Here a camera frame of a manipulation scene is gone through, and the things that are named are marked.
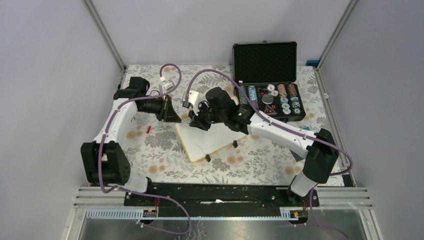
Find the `yellow framed whiteboard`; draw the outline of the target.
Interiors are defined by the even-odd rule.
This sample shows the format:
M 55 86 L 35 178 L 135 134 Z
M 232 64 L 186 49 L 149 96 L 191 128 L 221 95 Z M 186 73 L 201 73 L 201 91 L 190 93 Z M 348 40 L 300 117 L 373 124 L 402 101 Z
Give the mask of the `yellow framed whiteboard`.
M 188 117 L 183 118 L 181 123 L 188 123 Z M 189 125 L 180 125 L 175 123 L 176 135 L 185 151 L 188 161 L 191 163 L 206 159 L 211 160 L 211 155 L 228 147 L 237 147 L 237 141 L 245 138 L 247 135 L 242 132 L 231 131 L 223 123 L 212 124 L 207 131 L 190 127 Z

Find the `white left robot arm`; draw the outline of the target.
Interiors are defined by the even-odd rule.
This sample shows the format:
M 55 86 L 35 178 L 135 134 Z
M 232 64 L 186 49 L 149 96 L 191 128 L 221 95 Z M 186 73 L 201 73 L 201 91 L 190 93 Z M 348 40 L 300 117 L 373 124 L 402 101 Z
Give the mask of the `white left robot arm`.
M 80 148 L 89 183 L 121 186 L 136 192 L 136 199 L 144 206 L 154 202 L 155 192 L 148 187 L 147 177 L 131 170 L 121 143 L 137 112 L 153 114 L 160 122 L 182 121 L 172 106 L 172 98 L 169 95 L 148 97 L 149 88 L 148 80 L 140 76 L 131 77 L 128 87 L 115 92 L 112 111 L 100 133 L 93 141 L 84 142 Z

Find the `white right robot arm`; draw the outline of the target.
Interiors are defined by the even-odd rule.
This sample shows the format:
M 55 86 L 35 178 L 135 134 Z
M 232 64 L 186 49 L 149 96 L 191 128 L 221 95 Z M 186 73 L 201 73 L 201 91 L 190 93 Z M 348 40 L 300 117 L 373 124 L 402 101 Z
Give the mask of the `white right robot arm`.
M 236 104 L 229 94 L 215 87 L 200 99 L 189 90 L 183 102 L 190 109 L 189 125 L 208 131 L 214 124 L 224 124 L 233 132 L 259 136 L 282 145 L 304 160 L 303 169 L 289 185 L 287 201 L 301 205 L 318 184 L 325 184 L 339 158 L 332 134 L 326 129 L 313 132 L 276 120 L 249 104 Z

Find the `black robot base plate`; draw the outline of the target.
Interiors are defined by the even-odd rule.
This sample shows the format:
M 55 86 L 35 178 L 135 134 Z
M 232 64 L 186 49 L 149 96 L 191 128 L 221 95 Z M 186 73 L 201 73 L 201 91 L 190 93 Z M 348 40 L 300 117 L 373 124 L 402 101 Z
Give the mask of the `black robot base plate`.
M 161 218 L 279 217 L 281 208 L 303 210 L 320 205 L 318 194 L 299 197 L 287 186 L 150 183 L 147 196 L 126 194 L 124 206 L 151 207 Z

